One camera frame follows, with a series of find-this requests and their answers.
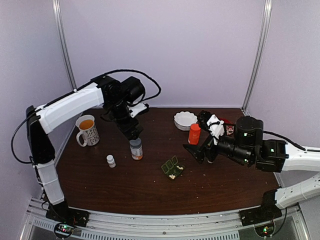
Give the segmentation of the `orange pill bottle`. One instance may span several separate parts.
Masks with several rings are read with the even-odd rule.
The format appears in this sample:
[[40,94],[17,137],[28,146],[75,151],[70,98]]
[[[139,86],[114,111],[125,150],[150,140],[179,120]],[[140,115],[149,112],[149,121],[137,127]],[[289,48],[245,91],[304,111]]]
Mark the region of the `orange pill bottle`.
[[189,128],[188,143],[197,145],[200,140],[201,128],[198,123],[193,123]]

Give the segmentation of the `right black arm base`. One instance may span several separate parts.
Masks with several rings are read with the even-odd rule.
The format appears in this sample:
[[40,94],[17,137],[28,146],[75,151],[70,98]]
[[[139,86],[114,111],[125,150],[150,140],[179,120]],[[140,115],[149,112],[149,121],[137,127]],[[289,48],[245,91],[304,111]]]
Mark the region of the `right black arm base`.
[[260,206],[239,211],[242,226],[254,225],[255,233],[264,239],[275,235],[274,220],[283,215],[282,210],[276,206],[276,192],[276,189],[265,192]]

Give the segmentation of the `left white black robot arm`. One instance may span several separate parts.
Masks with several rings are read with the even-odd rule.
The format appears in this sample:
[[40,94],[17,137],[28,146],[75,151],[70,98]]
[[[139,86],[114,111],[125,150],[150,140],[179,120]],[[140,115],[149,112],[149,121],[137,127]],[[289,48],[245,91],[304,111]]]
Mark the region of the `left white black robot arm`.
[[51,211],[61,222],[69,221],[72,211],[59,183],[54,164],[55,149],[49,133],[74,116],[101,105],[124,136],[135,140],[143,130],[136,116],[147,112],[149,106],[142,102],[133,105],[133,102],[144,93],[145,87],[136,77],[120,82],[104,74],[50,103],[27,108],[27,138],[32,163],[51,204]]

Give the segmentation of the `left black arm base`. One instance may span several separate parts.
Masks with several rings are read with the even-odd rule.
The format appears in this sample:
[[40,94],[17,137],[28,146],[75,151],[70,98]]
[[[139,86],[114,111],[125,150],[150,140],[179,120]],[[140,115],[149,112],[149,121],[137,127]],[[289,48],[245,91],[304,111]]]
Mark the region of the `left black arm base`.
[[54,235],[61,240],[69,238],[77,227],[86,227],[90,213],[86,210],[70,208],[66,200],[58,204],[48,202],[45,217],[57,223],[53,227]]

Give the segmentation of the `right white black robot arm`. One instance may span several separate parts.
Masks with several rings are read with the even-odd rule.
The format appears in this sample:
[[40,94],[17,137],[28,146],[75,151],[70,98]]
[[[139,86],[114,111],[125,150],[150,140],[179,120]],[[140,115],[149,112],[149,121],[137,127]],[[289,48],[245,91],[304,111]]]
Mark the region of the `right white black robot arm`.
[[200,128],[209,133],[202,145],[183,147],[202,163],[212,163],[218,155],[241,166],[262,172],[316,172],[314,177],[290,187],[264,194],[262,206],[256,210],[259,220],[268,220],[275,212],[320,194],[320,149],[301,146],[287,137],[264,130],[264,123],[251,116],[242,116],[234,124],[233,136],[225,134],[225,124],[216,115],[201,117]]

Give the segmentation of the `small white pill bottle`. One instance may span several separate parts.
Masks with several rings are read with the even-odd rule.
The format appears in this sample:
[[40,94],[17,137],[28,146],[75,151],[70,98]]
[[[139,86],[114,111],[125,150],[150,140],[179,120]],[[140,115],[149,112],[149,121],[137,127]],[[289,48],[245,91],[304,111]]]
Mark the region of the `small white pill bottle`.
[[116,167],[116,162],[115,162],[115,159],[114,159],[114,156],[109,154],[106,156],[106,161],[109,165],[110,168],[114,168]]

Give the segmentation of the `grey lid pill bottle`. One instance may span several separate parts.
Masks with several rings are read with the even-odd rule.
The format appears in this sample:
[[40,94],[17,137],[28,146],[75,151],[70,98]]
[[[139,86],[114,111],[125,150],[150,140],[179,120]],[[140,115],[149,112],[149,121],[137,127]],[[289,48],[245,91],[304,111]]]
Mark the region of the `grey lid pill bottle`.
[[131,156],[134,160],[138,161],[143,158],[142,141],[140,138],[129,141]]

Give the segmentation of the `green weekly pill organizer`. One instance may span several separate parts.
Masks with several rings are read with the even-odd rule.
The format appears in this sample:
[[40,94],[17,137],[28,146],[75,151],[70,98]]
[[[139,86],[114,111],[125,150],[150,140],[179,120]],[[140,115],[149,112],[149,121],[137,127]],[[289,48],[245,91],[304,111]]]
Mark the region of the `green weekly pill organizer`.
[[[185,170],[185,166],[180,164],[179,161],[178,161],[178,158],[176,155],[174,155],[171,159],[168,159],[162,166],[161,166],[161,169],[163,171],[163,173],[165,174],[165,176],[171,180],[171,181],[174,181],[177,177],[179,177],[182,172],[184,170],[179,170],[176,168],[176,166],[180,166],[180,167],[184,167],[184,170]],[[169,177],[169,175],[175,175],[175,179],[171,179]]]

